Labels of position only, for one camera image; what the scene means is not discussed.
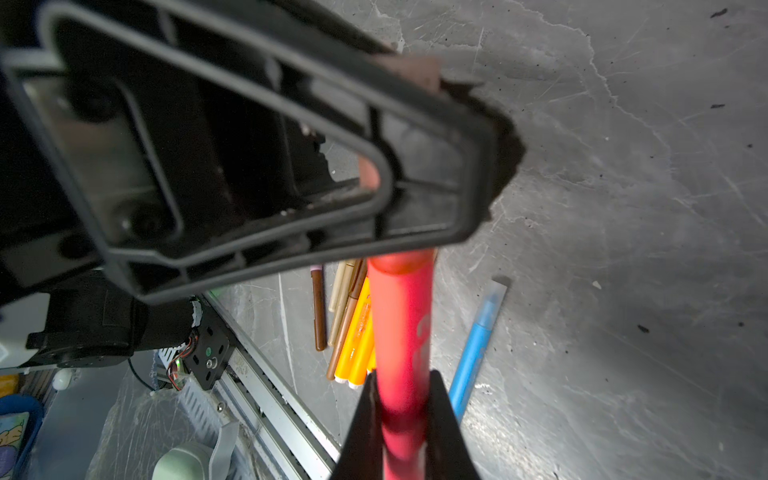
yellow object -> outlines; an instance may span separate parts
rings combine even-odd
[[[368,314],[365,329],[362,332],[360,341],[355,348],[352,357],[352,368],[349,371],[349,386],[361,386],[366,382],[368,370],[368,361],[371,359],[373,351],[373,315]]]
[[[336,381],[343,383],[349,379],[349,371],[352,368],[352,356],[360,341],[363,330],[366,328],[366,320],[371,311],[371,286],[366,278],[365,283],[360,290],[360,300],[355,307],[355,313],[352,315],[352,323],[349,324],[349,330],[346,333],[344,347],[341,350],[339,364],[336,366]]]
[[[373,350],[371,351],[371,358],[368,359],[368,367],[366,369],[368,370],[368,373],[376,370],[376,345],[373,346]]]
[[[18,391],[18,375],[0,376],[0,397],[13,395]]]

marble surface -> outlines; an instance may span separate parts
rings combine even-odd
[[[768,478],[768,5],[321,3],[481,82],[528,147],[435,271],[447,379],[483,285],[513,279],[462,425],[482,477]],[[343,439],[356,395],[324,379],[310,288],[286,272],[222,300]]]

yellow marker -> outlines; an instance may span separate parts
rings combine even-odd
[[[366,382],[366,374],[368,371],[368,361],[371,359],[371,351],[373,350],[373,315],[369,314],[366,320],[366,327],[362,332],[360,341],[355,348],[354,356],[352,357],[352,368],[349,371],[349,387],[358,389]]]
[[[366,278],[360,291],[360,301],[355,307],[355,313],[352,316],[352,322],[349,325],[349,331],[344,340],[344,347],[341,350],[339,364],[336,366],[336,381],[344,383],[349,379],[349,371],[352,369],[352,357],[355,348],[360,341],[363,330],[366,328],[366,320],[371,311],[371,288]]]
[[[373,370],[376,370],[376,345],[373,346],[373,350],[371,351],[371,358],[368,359],[368,373],[371,373]]]

black cable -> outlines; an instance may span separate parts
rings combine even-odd
[[[142,380],[142,379],[141,379],[141,377],[139,376],[139,374],[138,374],[138,373],[136,373],[136,370],[134,369],[134,364],[132,363],[132,361],[131,361],[131,358],[130,358],[130,357],[128,357],[128,366],[130,366],[130,367],[131,367],[131,371],[134,373],[134,376],[136,377],[136,380],[138,380],[139,382],[141,382],[141,385],[143,385],[143,386],[147,387],[147,388],[149,389],[149,391],[150,391],[150,392],[154,392],[154,391],[155,391],[155,389],[153,389],[153,388],[152,388],[152,387],[149,385],[149,383],[146,383],[144,380]]]

